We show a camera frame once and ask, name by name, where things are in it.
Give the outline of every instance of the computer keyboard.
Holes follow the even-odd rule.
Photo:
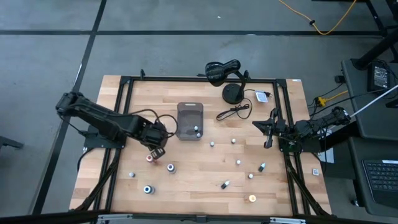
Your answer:
[[[398,161],[362,161],[373,200],[377,203],[398,208]]]

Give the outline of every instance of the wooden tabletop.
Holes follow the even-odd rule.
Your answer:
[[[120,76],[105,75],[99,90],[97,103],[109,109],[114,108]],[[289,98],[294,121],[309,119],[307,103],[300,80],[287,80]],[[273,93],[271,84],[247,83],[246,88]],[[123,111],[126,90],[124,88],[120,113]],[[115,185],[112,211],[136,213],[178,213],[207,215],[280,215],[291,216],[289,188],[284,159],[276,138],[270,149],[264,149],[266,137],[252,124],[252,121],[268,119],[275,108],[275,100],[257,102],[253,91],[246,91],[245,97],[253,103],[248,119],[236,115],[217,121],[216,115],[228,110],[221,97],[223,86],[213,87],[207,82],[155,82],[135,81],[129,112],[150,108],[159,115],[171,114],[177,118],[179,102],[198,102],[204,106],[204,132],[200,141],[169,139],[166,154],[157,165],[146,161],[148,148],[138,141],[128,139],[122,150]],[[282,89],[279,89],[282,112],[286,118]],[[154,115],[141,116],[154,120]],[[167,117],[161,119],[168,131],[174,131],[174,122]],[[104,149],[94,149],[81,162],[70,208],[79,206],[98,181]],[[330,212],[329,200],[323,181],[322,170],[316,158],[309,153],[301,154],[305,183],[309,191],[324,210]],[[266,162],[263,172],[258,171]],[[174,164],[177,172],[169,174],[167,164]],[[312,169],[320,171],[312,175]],[[224,190],[221,185],[230,180]],[[155,194],[145,194],[144,186],[155,187]],[[104,187],[101,208],[104,208],[108,185]],[[246,195],[255,195],[254,203],[244,201]],[[300,191],[296,186],[299,211],[303,212]]]

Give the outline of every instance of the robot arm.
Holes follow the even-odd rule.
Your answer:
[[[323,128],[331,125],[347,125],[351,117],[342,107],[335,107],[331,113],[320,118],[297,121],[292,127],[286,125],[286,120],[278,119],[279,110],[274,108],[271,111],[270,118],[267,121],[253,121],[253,125],[257,127],[264,135],[267,141],[264,143],[266,149],[272,146],[272,136],[278,136],[286,140],[291,146],[301,145],[301,143],[309,139],[319,137],[319,132]]]
[[[134,114],[119,114],[85,98],[81,93],[64,93],[55,107],[59,116],[76,116],[98,129],[104,138],[121,142],[126,136],[149,148],[154,159],[165,154],[169,134],[158,120],[155,123]]]

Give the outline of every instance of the clear plastic container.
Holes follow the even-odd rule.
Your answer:
[[[199,141],[203,136],[203,104],[179,103],[177,111],[177,137],[183,141]]]

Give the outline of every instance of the gray floor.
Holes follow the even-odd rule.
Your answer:
[[[333,27],[349,6],[347,2],[286,2],[316,19],[322,30]],[[383,23],[393,25],[384,1],[373,3]],[[100,0],[0,0],[0,29],[90,30],[99,5]],[[108,1],[99,29],[312,30],[307,21],[277,0]],[[377,30],[377,26],[366,5],[359,3],[337,30]],[[87,41],[87,35],[0,35],[0,135],[25,143],[23,150],[4,147],[0,152],[2,217],[29,213],[60,124],[54,106],[73,86]],[[95,100],[103,75],[138,75],[143,68],[147,75],[194,76],[203,72],[207,62],[236,58],[252,77],[302,79],[305,96],[311,102],[336,86],[333,77],[340,74],[342,60],[361,56],[379,41],[369,37],[97,36],[80,90]],[[392,59],[390,51],[382,57]],[[341,105],[352,112],[348,102]],[[77,119],[72,123],[86,127]],[[69,129],[45,213],[67,211],[82,145],[83,138]],[[335,215],[398,222],[397,218],[375,217],[352,206],[350,181],[325,181]]]

